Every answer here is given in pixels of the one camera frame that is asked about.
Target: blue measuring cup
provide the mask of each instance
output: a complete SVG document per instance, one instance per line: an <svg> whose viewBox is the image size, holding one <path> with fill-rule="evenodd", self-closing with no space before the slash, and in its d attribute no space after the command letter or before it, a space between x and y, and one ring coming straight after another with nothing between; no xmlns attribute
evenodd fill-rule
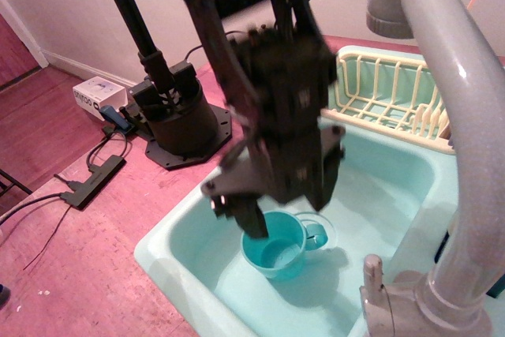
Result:
<svg viewBox="0 0 505 337"><path fill-rule="evenodd" d="M326 244L324 227L311 222L305 226L299 218L285 211L265 212L268 238L253 239L242 235L244 258L271 280L288 280L300 274L305 252Z"/></svg>

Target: toy sink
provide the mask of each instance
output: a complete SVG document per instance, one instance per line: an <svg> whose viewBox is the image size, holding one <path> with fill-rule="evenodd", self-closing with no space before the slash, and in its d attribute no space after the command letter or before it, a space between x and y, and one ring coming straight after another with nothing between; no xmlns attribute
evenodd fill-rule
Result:
<svg viewBox="0 0 505 337"><path fill-rule="evenodd" d="M455 156L351 125L346 130L346 158L320 213L333 226L330 241L308 256L297 278L269 282L249 266L241 230L215 217L199 186L139 242L137 262L199 335L362 337L364 257L384 259L386 283L401 270L433 266L457 208ZM260 206L294 214L311 209L305 200L279 207L263 199ZM489 298L487 309L502 335L505 299Z"/></svg>

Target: gray faucet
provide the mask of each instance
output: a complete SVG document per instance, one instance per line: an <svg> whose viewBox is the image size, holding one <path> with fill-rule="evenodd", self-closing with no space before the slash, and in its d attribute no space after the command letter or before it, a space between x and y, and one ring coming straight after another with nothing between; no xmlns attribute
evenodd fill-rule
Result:
<svg viewBox="0 0 505 337"><path fill-rule="evenodd" d="M425 275L382 283L365 259L361 300L372 337L492 335L485 293L505 273L505 71L461 0L369 0L373 32L415 37L446 104L458 162L459 221Z"/></svg>

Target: small cardboard box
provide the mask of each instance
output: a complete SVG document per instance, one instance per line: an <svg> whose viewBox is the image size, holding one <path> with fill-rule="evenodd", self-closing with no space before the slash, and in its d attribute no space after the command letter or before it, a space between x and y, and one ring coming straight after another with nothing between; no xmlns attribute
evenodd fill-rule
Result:
<svg viewBox="0 0 505 337"><path fill-rule="evenodd" d="M73 87L73 95L77 104L90 114L103 120L99 109L103 106L112 106L115 110L128 103L126 88L109 82L101 77L94 77Z"/></svg>

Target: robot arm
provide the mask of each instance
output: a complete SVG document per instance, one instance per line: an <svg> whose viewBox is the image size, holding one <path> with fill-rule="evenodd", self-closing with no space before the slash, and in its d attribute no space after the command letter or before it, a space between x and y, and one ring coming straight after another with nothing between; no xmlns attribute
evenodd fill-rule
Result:
<svg viewBox="0 0 505 337"><path fill-rule="evenodd" d="M184 1L245 134L221 162L223 172L202 187L215 214L261 238L267 228L256 201L263 195L281 204L305 196L319 211L335 187L343 128L318 126L336 61L308 0L270 0L276 28L250 31L241 41L228 41L223 19L263 0ZM249 157L240 159L245 148Z"/></svg>

